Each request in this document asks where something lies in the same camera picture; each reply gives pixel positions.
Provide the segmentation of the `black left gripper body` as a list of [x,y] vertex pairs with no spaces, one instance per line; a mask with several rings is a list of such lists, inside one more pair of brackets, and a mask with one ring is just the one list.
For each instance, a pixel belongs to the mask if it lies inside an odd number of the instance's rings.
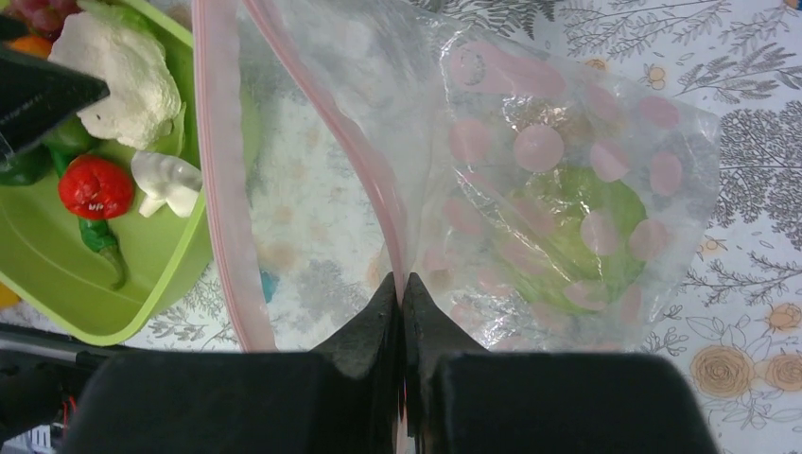
[[1,163],[39,145],[65,145],[74,153],[94,148],[99,140],[82,127],[78,112],[110,94],[106,82],[4,46],[26,33],[24,23],[1,18]]

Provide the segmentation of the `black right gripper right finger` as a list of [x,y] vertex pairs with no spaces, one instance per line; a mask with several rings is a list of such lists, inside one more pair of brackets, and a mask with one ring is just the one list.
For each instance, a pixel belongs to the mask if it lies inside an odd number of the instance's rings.
[[407,433],[416,453],[432,453],[435,428],[434,376],[441,358],[487,351],[434,302],[418,273],[409,276],[402,302],[405,343],[404,397]]

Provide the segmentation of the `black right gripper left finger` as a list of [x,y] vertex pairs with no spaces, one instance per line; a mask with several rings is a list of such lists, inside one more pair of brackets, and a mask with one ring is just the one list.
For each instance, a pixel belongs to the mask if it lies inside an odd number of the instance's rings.
[[326,360],[320,453],[393,453],[397,429],[397,296],[390,272],[368,304],[313,349]]

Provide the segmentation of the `white cauliflower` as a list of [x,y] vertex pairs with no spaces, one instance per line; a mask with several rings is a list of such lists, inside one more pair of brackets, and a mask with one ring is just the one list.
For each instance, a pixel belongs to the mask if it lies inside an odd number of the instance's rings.
[[171,153],[183,145],[183,101],[166,49],[145,16],[123,5],[79,1],[48,60],[104,81],[109,94],[78,112],[95,138]]

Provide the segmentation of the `green cabbage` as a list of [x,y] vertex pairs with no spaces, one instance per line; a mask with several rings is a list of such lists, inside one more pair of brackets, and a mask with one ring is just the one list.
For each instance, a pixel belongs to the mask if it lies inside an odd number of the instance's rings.
[[535,174],[505,197],[498,245],[520,296],[570,314],[600,312],[645,266],[626,241],[647,212],[626,184],[588,167]]

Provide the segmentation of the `clear pink zip top bag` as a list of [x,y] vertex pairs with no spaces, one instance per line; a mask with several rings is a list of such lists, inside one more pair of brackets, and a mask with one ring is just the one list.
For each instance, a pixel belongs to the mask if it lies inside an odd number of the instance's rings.
[[[635,350],[669,303],[703,223],[672,201],[711,113],[640,95],[632,81],[404,1],[195,1],[201,170],[214,257],[242,349],[276,351],[248,178],[276,122],[267,88],[243,80],[246,30],[276,60],[344,154],[378,223],[402,307],[416,272],[436,305],[497,350]],[[506,195],[558,166],[592,169],[641,198],[626,246],[642,273],[600,312],[525,301],[500,252]]]

